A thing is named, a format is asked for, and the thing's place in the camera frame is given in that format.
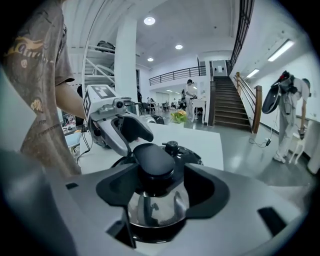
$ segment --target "backpack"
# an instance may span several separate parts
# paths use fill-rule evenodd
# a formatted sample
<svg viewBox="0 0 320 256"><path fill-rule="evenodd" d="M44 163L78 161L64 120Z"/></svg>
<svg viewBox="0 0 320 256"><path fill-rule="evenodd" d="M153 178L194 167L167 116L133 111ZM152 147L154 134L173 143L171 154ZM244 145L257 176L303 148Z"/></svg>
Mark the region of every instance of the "backpack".
<svg viewBox="0 0 320 256"><path fill-rule="evenodd" d="M182 99L182 100L185 100L185 99L186 99L185 89L183 89L182 92L181 92L181 99Z"/></svg>

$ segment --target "man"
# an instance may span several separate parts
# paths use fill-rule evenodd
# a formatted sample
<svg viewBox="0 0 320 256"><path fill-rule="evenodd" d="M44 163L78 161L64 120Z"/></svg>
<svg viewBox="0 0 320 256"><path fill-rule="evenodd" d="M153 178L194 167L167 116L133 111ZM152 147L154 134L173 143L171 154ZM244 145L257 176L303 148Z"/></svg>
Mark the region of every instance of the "man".
<svg viewBox="0 0 320 256"><path fill-rule="evenodd" d="M137 97L138 97L138 102L142 103L142 94L140 93L140 90L137 90Z"/></svg>
<svg viewBox="0 0 320 256"><path fill-rule="evenodd" d="M273 156L273 159L283 164L286 162L285 157L287 157L288 155L290 143L294 131L297 128L296 107L297 102L301 99L301 97L303 99L303 103L301 110L301 124L300 129L298 130L301 139L304 138L305 133L305 119L307 111L307 100L310 94L310 82L306 78L303 78L302 80L294 78L293 86L297 88L297 92L295 94L291 92L283 94L279 102L279 147L275 155Z"/></svg>
<svg viewBox="0 0 320 256"><path fill-rule="evenodd" d="M177 109L177 106L178 106L178 102L176 101L176 98L173 99L173 107L175 109Z"/></svg>
<svg viewBox="0 0 320 256"><path fill-rule="evenodd" d="M186 116L188 119L191 119L193 116L192 113L192 99L196 97L194 90L194 82L189 79L184 89L185 93L185 103L186 103Z"/></svg>
<svg viewBox="0 0 320 256"><path fill-rule="evenodd" d="M64 176L80 174L68 150L57 106L86 119L81 97L66 82L74 80L67 51L62 0L44 1L17 33L3 56L3 69L15 90L36 113L21 152Z"/></svg>

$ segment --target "stair railing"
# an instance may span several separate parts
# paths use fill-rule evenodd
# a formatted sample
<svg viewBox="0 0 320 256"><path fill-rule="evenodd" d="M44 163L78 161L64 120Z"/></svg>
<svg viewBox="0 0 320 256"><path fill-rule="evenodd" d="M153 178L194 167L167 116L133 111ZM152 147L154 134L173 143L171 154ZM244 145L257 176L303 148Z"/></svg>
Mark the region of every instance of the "stair railing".
<svg viewBox="0 0 320 256"><path fill-rule="evenodd" d="M209 62L210 65L210 106L209 106L209 119L208 125L214 126L215 124L215 113L216 113L216 82L214 78L214 69L212 61Z"/></svg>
<svg viewBox="0 0 320 256"><path fill-rule="evenodd" d="M251 130L254 134L256 134L259 129L261 111L262 111L262 86L257 85L254 88L255 89L255 93L254 93L254 91L250 88L250 86L246 83L246 81L240 76L239 72L236 73L233 79L236 82L236 88L239 95L241 96L241 94L243 93L243 95L246 97L253 111L253 121L251 125Z"/></svg>

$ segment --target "white shirt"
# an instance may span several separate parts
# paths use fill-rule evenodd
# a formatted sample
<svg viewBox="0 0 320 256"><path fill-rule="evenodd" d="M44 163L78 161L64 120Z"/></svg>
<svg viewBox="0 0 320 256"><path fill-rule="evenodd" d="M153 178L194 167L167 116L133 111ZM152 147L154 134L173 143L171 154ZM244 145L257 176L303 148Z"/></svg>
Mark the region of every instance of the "white shirt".
<svg viewBox="0 0 320 256"><path fill-rule="evenodd" d="M295 94L290 93L290 97L292 106L296 108L297 102L301 99L301 97L305 102L307 102L310 92L308 85L299 78L294 78L293 85L297 88L298 91Z"/></svg>
<svg viewBox="0 0 320 256"><path fill-rule="evenodd" d="M191 84L191 85L186 85L186 86L185 86L185 89L184 89L184 92L185 92L185 98L186 98L186 99L191 99L192 96L189 96L189 95L187 94L187 92L190 93L191 95L194 95L194 94L196 94L196 89L194 88L194 85L193 85L193 84Z"/></svg>

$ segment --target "white ceiling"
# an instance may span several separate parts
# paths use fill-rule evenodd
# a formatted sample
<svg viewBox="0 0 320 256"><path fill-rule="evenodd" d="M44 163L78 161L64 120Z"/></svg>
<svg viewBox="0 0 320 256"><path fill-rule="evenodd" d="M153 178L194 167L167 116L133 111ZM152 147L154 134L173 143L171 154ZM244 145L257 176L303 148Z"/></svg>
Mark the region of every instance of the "white ceiling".
<svg viewBox="0 0 320 256"><path fill-rule="evenodd" d="M145 13L137 24L137 63L153 67L185 54L232 50L238 1L168 0ZM147 16L155 18L154 25L144 24ZM176 50L177 44L183 49Z"/></svg>
<svg viewBox="0 0 320 256"><path fill-rule="evenodd" d="M115 44L119 21L138 20L137 63L152 67L190 53L232 50L240 0L67 0L62 9L73 73L80 76L87 40ZM147 15L156 22L143 23ZM182 44L183 49L175 49ZM152 56L154 62L148 62Z"/></svg>
<svg viewBox="0 0 320 256"><path fill-rule="evenodd" d="M139 19L166 0L67 0L62 5L68 29L67 45L73 74L79 77L86 43L97 45L117 35L119 21L125 15Z"/></svg>

